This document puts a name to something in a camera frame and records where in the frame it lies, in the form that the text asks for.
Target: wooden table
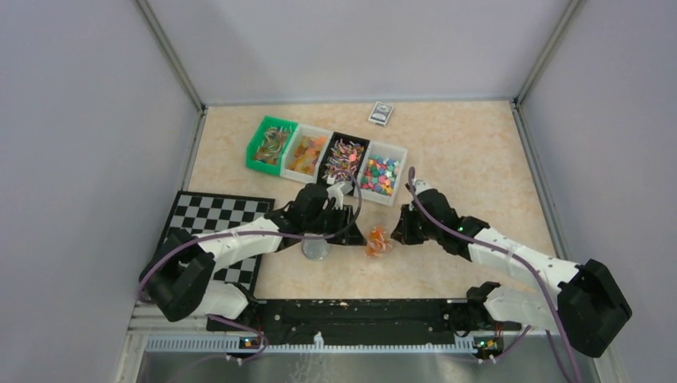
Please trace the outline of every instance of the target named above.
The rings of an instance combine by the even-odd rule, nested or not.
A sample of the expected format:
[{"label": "wooden table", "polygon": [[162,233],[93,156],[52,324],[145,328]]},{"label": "wooden table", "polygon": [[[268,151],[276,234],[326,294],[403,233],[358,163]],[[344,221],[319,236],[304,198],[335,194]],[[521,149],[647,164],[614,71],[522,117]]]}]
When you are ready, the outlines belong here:
[{"label": "wooden table", "polygon": [[[483,219],[508,237],[554,254],[517,127],[507,101],[396,103],[387,127],[366,121],[374,104],[257,105],[210,108],[188,190],[276,199],[295,198],[302,184],[245,168],[245,149],[261,119],[277,116],[409,149],[407,167],[443,192],[459,215]],[[347,198],[355,205],[357,200]],[[392,230],[393,207],[365,201],[358,226]],[[396,244],[381,259],[363,247],[334,246],[321,262],[300,246],[265,255],[257,298],[459,298],[492,280],[519,287],[494,270],[445,253],[436,243]]]}]

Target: plastic bin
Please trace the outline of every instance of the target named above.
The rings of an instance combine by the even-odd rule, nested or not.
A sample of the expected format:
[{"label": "plastic bin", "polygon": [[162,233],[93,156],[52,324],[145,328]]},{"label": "plastic bin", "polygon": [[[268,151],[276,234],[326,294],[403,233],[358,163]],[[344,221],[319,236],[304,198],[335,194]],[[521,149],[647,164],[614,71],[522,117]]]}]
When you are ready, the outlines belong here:
[{"label": "plastic bin", "polygon": [[[331,149],[334,147],[334,143],[338,140],[343,140],[343,142],[348,143],[348,142],[353,142],[355,144],[360,144],[366,148],[364,153],[362,154],[362,157],[360,158],[360,161],[358,163],[357,170],[353,174],[355,178],[358,178],[359,176],[359,170],[362,168],[362,163],[364,162],[364,159],[366,157],[366,153],[369,150],[369,140],[360,138],[360,137],[355,137],[355,136],[349,136],[347,134],[339,133],[339,132],[334,132],[334,135],[331,137],[331,140],[329,140],[329,144],[327,145],[327,150],[325,150],[324,155],[322,156],[322,162],[320,162],[320,165],[318,166],[318,174],[316,177],[316,182],[317,184],[321,185],[327,185],[327,181],[323,178],[324,172],[327,169],[327,161],[329,161],[329,157],[331,156]],[[355,190],[353,189],[348,195],[353,195]]]},{"label": "plastic bin", "polygon": [[390,160],[396,160],[399,161],[399,172],[397,174],[397,177],[395,178],[395,184],[393,186],[393,194],[392,195],[384,195],[377,193],[376,191],[371,191],[369,189],[362,189],[362,198],[367,200],[367,201],[373,201],[373,202],[378,202],[382,203],[384,205],[388,206],[393,206],[393,203],[395,202],[395,197],[398,194],[398,189],[400,188],[400,184],[402,182],[406,182],[406,153],[407,150],[405,148],[400,148],[398,146],[390,145],[390,144],[384,144],[382,142],[378,141],[371,141],[371,144],[369,145],[369,148],[367,148],[365,156],[364,156],[364,162],[362,163],[362,166],[360,167],[360,173],[359,173],[359,178],[358,181],[361,183],[362,178],[364,177],[364,174],[366,172],[366,167],[368,166],[369,163],[369,158],[372,156],[380,156],[383,158],[387,158]]},{"label": "plastic bin", "polygon": [[[315,180],[317,180],[318,171],[320,169],[322,158],[324,157],[324,153],[327,151],[327,146],[329,145],[333,134],[334,133],[332,131],[326,129],[316,128],[315,126],[307,124],[299,124],[299,126],[297,126],[296,130],[294,131],[294,135],[291,137],[289,141],[287,150],[284,151],[282,157],[283,158],[282,169],[280,169],[279,175],[289,180],[303,182],[304,184],[314,183]],[[319,153],[319,158],[317,164],[315,165],[315,172],[312,175],[308,175],[302,172],[295,172],[293,170],[288,169],[289,165],[291,165],[294,161],[294,153],[301,144],[301,138],[303,138],[304,136],[310,136],[315,138],[325,136],[327,138],[327,142],[325,142],[324,146],[322,147],[322,151]]]},{"label": "plastic bin", "polygon": [[[294,136],[294,132],[296,131],[296,127],[298,125],[299,125],[298,122],[282,120],[280,118],[275,118],[271,116],[265,116],[261,121],[261,125],[259,125],[259,129],[254,134],[254,137],[251,139],[251,141],[249,141],[249,145],[247,145],[247,158],[245,160],[245,164],[247,165],[247,167],[250,169],[257,170],[259,172],[272,174],[273,176],[279,176],[280,169],[282,168],[284,153],[287,150],[287,147],[289,146],[291,138]],[[254,155],[256,154],[256,151],[259,150],[259,146],[263,142],[263,135],[265,134],[266,130],[272,127],[289,128],[291,130],[290,138],[287,139],[287,142],[285,142],[284,146],[282,147],[280,159],[277,162],[277,164],[274,165],[265,164],[263,162],[254,160]]]}]

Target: deck of cards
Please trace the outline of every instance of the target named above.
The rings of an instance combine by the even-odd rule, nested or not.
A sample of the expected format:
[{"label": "deck of cards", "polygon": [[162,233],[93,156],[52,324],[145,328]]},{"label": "deck of cards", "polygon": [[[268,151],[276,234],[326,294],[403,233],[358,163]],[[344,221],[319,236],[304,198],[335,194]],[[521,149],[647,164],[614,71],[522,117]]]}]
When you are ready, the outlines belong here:
[{"label": "deck of cards", "polygon": [[386,126],[391,114],[393,114],[393,105],[377,102],[376,105],[374,105],[374,110],[372,110],[369,115],[368,121],[373,122],[376,125]]}]

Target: metal frame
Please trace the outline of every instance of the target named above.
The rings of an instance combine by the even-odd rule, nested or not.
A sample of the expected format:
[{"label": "metal frame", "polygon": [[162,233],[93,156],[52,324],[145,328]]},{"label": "metal frame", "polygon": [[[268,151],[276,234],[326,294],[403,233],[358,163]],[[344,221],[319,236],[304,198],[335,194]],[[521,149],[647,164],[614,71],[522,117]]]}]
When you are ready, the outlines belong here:
[{"label": "metal frame", "polygon": [[[186,190],[192,175],[192,168],[197,156],[200,139],[204,129],[204,123],[207,117],[207,107],[200,99],[190,77],[180,63],[176,51],[173,49],[169,39],[162,29],[157,17],[148,4],[148,0],[133,0],[138,10],[143,15],[153,37],[160,48],[160,51],[167,59],[167,62],[175,73],[184,91],[188,94],[196,109],[200,112],[199,120],[196,125],[195,137],[192,142],[190,154],[184,169],[181,190]],[[535,65],[529,72],[525,83],[520,92],[511,102],[511,109],[517,131],[521,139],[522,147],[525,150],[525,157],[532,173],[533,182],[536,186],[536,193],[544,212],[548,231],[551,236],[552,244],[558,257],[562,259],[569,258],[569,248],[564,233],[561,229],[561,223],[556,211],[556,206],[552,200],[552,194],[548,188],[548,182],[544,169],[539,160],[535,149],[529,126],[524,119],[522,106],[531,93],[534,85],[537,83],[540,75],[543,73],[550,58],[555,53],[557,46],[562,41],[567,28],[571,25],[574,17],[580,12],[584,0],[571,0],[566,11],[557,23],[547,44],[541,51]],[[116,371],[116,383],[128,383],[137,380],[137,375],[141,370],[141,362],[151,334],[180,334],[180,335],[204,335],[206,331],[206,320],[200,317],[186,318],[177,323],[169,323],[163,317],[157,316],[155,309],[145,305],[137,304],[133,316],[129,323],[129,330],[125,345],[121,352],[118,368]],[[540,332],[532,332],[530,335],[542,335]],[[623,362],[620,360],[616,348],[612,345],[607,352],[600,358],[595,359],[595,367],[599,375],[600,383],[629,382],[625,372]]]}]

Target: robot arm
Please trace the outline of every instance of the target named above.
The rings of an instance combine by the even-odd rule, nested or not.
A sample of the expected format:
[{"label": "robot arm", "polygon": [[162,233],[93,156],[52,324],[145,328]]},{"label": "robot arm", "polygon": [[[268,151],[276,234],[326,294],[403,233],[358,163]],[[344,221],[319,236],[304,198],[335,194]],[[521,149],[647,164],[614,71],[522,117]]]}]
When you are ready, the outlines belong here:
[{"label": "robot arm", "polygon": [[329,188],[308,184],[287,206],[251,223],[196,236],[191,236],[186,230],[172,231],[139,280],[142,281],[170,251],[196,238],[214,236],[214,239],[199,241],[169,259],[150,276],[145,292],[170,322],[200,314],[237,318],[253,297],[236,285],[212,281],[218,270],[248,257],[284,250],[300,242],[300,235],[304,233],[330,235],[338,232],[327,242],[366,245],[366,240],[352,222],[355,215],[352,206],[342,203],[343,196],[350,190],[352,186],[347,182],[339,182]]},{"label": "robot arm", "polygon": [[[424,181],[413,188],[421,205],[446,227],[517,254],[536,269],[556,304],[572,346],[590,357],[599,357],[632,316],[632,311],[608,268],[593,259],[585,265],[557,259],[530,249],[502,235],[488,223],[472,216],[458,216],[446,197]],[[539,290],[532,273],[512,256],[459,239],[430,222],[412,204],[402,205],[400,220],[391,237],[405,245],[437,241],[444,250],[470,262],[502,271]],[[519,322],[557,330],[544,295],[513,290],[495,282],[473,287],[468,299],[482,302],[489,316],[499,322]]]}]

